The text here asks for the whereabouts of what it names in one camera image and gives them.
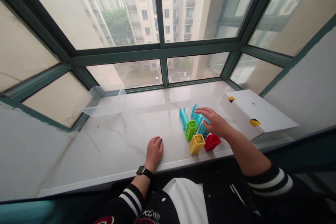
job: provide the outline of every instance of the glass pane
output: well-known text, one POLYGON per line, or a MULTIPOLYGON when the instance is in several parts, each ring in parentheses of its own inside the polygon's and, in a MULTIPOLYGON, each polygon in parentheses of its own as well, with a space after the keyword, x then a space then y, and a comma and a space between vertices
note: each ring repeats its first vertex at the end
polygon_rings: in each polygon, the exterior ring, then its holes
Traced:
POLYGON ((23 104, 71 128, 81 114, 77 106, 87 92, 75 76, 68 72, 29 97, 23 104))
POLYGON ((168 58, 169 83, 219 77, 230 52, 168 58))
POLYGON ((0 27, 0 91, 59 62, 1 1, 0 27))
POLYGON ((125 88, 162 85, 159 59, 86 67, 99 85, 123 83, 125 88))
POLYGON ((251 89, 260 94, 281 71, 279 66, 242 54, 230 79, 242 89, 251 89))
POLYGON ((237 37, 252 0, 162 0, 165 40, 237 37))
POLYGON ((157 42, 155 0, 40 2, 77 50, 157 42))
POLYGON ((294 57, 335 13, 336 0, 271 0, 249 44, 294 57))

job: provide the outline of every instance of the red block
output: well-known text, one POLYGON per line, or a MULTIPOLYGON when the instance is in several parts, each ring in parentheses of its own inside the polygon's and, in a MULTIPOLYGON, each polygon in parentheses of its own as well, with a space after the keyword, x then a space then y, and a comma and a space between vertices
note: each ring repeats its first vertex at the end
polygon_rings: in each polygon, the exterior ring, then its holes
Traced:
POLYGON ((220 142, 221 142, 221 140, 219 139, 218 136, 209 135, 205 139, 205 146, 204 146, 204 148, 205 148, 206 151, 212 151, 220 142))

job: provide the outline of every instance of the sleeve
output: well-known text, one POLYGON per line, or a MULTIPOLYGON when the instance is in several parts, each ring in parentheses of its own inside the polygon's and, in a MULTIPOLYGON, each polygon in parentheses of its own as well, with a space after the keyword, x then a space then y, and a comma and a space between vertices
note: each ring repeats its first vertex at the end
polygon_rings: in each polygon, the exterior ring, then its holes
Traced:
POLYGON ((310 208, 307 196, 316 194, 299 178, 289 176, 275 164, 265 173, 246 179, 260 214, 272 219, 306 212, 310 208))
POLYGON ((144 198, 139 189, 129 184, 118 198, 111 199, 103 208, 100 218, 94 224, 134 223, 142 213, 144 198))

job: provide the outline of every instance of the striped cuff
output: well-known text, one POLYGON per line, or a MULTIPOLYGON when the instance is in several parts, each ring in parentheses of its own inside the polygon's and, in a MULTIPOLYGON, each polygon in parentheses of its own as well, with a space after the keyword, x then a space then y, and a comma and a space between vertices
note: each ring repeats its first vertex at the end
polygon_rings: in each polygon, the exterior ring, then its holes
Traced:
POLYGON ((274 164, 261 175, 247 177, 247 183, 256 195, 262 197, 278 196, 293 187, 292 178, 274 164))
POLYGON ((123 199, 128 204, 136 217, 142 213, 144 199, 136 186, 129 184, 122 194, 120 194, 119 198, 123 199))

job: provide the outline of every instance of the left hand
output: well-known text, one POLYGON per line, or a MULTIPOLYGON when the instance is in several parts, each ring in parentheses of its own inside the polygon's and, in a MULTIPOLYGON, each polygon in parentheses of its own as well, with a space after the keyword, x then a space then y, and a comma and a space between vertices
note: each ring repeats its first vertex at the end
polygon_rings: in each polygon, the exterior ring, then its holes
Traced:
POLYGON ((162 138, 159 136, 153 137, 149 140, 147 146, 147 155, 146 155, 146 162, 145 167, 150 170, 152 173, 154 172, 156 166, 158 165, 159 161, 162 158, 163 154, 163 142, 162 138))

